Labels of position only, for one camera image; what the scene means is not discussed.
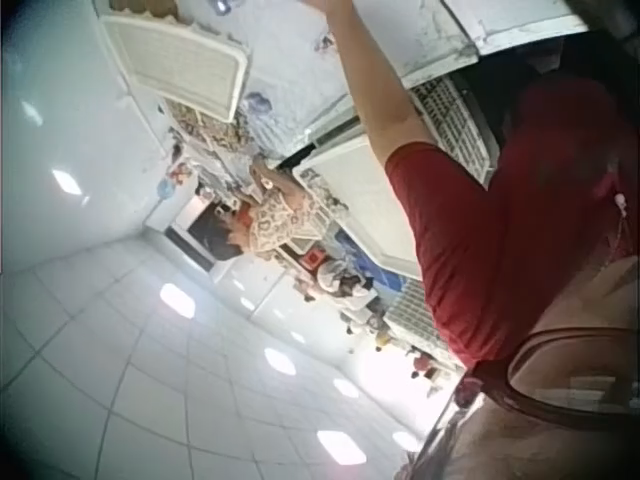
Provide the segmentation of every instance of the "white tiled ceiling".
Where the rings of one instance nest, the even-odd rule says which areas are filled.
[[[113,252],[126,261],[113,265]],[[194,319],[167,309],[166,283],[195,300]],[[73,285],[84,289],[72,295]],[[403,427],[369,397],[343,396],[338,371],[231,312],[138,239],[2,287],[3,428],[30,466],[53,469],[47,478],[377,480],[402,461],[391,435]],[[274,370],[266,348],[296,375]],[[339,466],[319,430],[345,432],[366,463]]]

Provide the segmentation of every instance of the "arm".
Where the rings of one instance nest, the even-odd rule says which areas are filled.
[[[356,111],[371,148],[384,165],[399,147],[411,142],[435,145],[400,78],[367,30],[352,0],[307,0],[326,13],[336,39]]]
[[[254,171],[252,173],[254,178],[262,176],[273,183],[273,186],[282,192],[285,201],[291,208],[299,208],[302,205],[305,191],[289,175],[271,170],[260,156],[254,159],[251,168]]]

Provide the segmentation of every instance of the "fluorescent light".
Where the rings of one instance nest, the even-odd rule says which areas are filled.
[[[367,456],[344,432],[319,431],[318,440],[338,465],[360,465]]]
[[[420,443],[418,442],[416,437],[414,437],[410,433],[396,432],[393,434],[393,439],[407,452],[415,453],[420,451]]]
[[[82,190],[78,186],[75,178],[62,170],[51,170],[60,188],[70,195],[82,195]]]
[[[353,385],[353,383],[347,380],[336,378],[333,381],[333,384],[345,397],[358,398],[360,396],[360,392],[358,392],[358,389]]]
[[[193,318],[196,313],[196,302],[173,283],[165,283],[160,290],[160,298],[164,303],[186,318]]]
[[[269,365],[280,373],[284,373],[285,375],[296,374],[296,366],[284,353],[280,353],[272,348],[265,348],[264,356],[267,357]]]
[[[38,112],[38,109],[24,100],[21,100],[20,104],[22,105],[22,111],[25,116],[33,122],[36,127],[41,127],[44,123],[44,119],[42,118],[42,115],[40,115],[40,112]]]
[[[299,333],[291,332],[291,336],[293,338],[295,338],[300,343],[307,343],[307,341],[304,339],[304,337],[302,335],[300,335]]]
[[[244,297],[240,298],[240,303],[249,310],[255,310],[256,306]]]

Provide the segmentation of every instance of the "woman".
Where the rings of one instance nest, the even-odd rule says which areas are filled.
[[[254,159],[251,175],[260,189],[263,199],[258,203],[252,197],[236,191],[242,201],[235,214],[224,213],[221,222],[210,235],[211,251],[222,260],[215,248],[228,260],[229,249],[234,256],[254,253],[264,256],[266,252],[288,242],[296,232],[308,228],[316,211],[316,203],[311,196],[287,175],[270,170],[260,156]],[[265,189],[263,179],[272,188]]]
[[[351,0],[307,3],[411,224],[436,326],[470,369],[464,408],[402,478],[639,478],[637,126],[593,80],[542,79],[485,190],[437,147]],[[488,399],[462,423],[470,388]]]

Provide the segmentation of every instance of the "red shirt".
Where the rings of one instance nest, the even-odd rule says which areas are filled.
[[[631,229],[617,255],[638,251],[637,177],[624,176],[637,172],[638,135],[604,88],[569,77],[538,82],[515,118],[488,190],[426,143],[399,148],[386,164],[415,235],[426,303],[467,366],[512,353],[617,232],[615,185],[603,181],[612,155]]]

